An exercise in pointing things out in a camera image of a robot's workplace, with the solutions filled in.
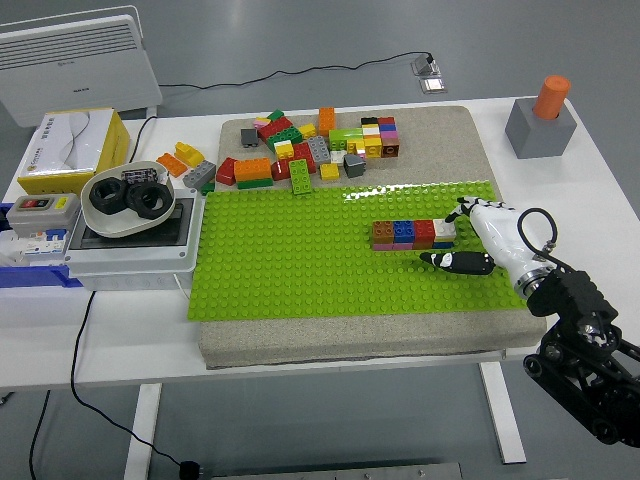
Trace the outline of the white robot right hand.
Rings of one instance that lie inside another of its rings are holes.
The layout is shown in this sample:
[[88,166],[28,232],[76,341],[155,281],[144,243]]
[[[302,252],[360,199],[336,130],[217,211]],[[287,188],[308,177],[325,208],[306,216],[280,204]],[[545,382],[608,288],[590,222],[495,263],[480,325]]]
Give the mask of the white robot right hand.
[[420,254],[420,259],[444,271],[456,274],[489,275],[495,266],[509,274],[514,288],[524,277],[545,276],[553,269],[547,260],[537,259],[517,231],[520,212],[503,202],[479,197],[460,197],[459,205],[445,218],[452,223],[466,215],[481,240],[485,252],[447,252]]

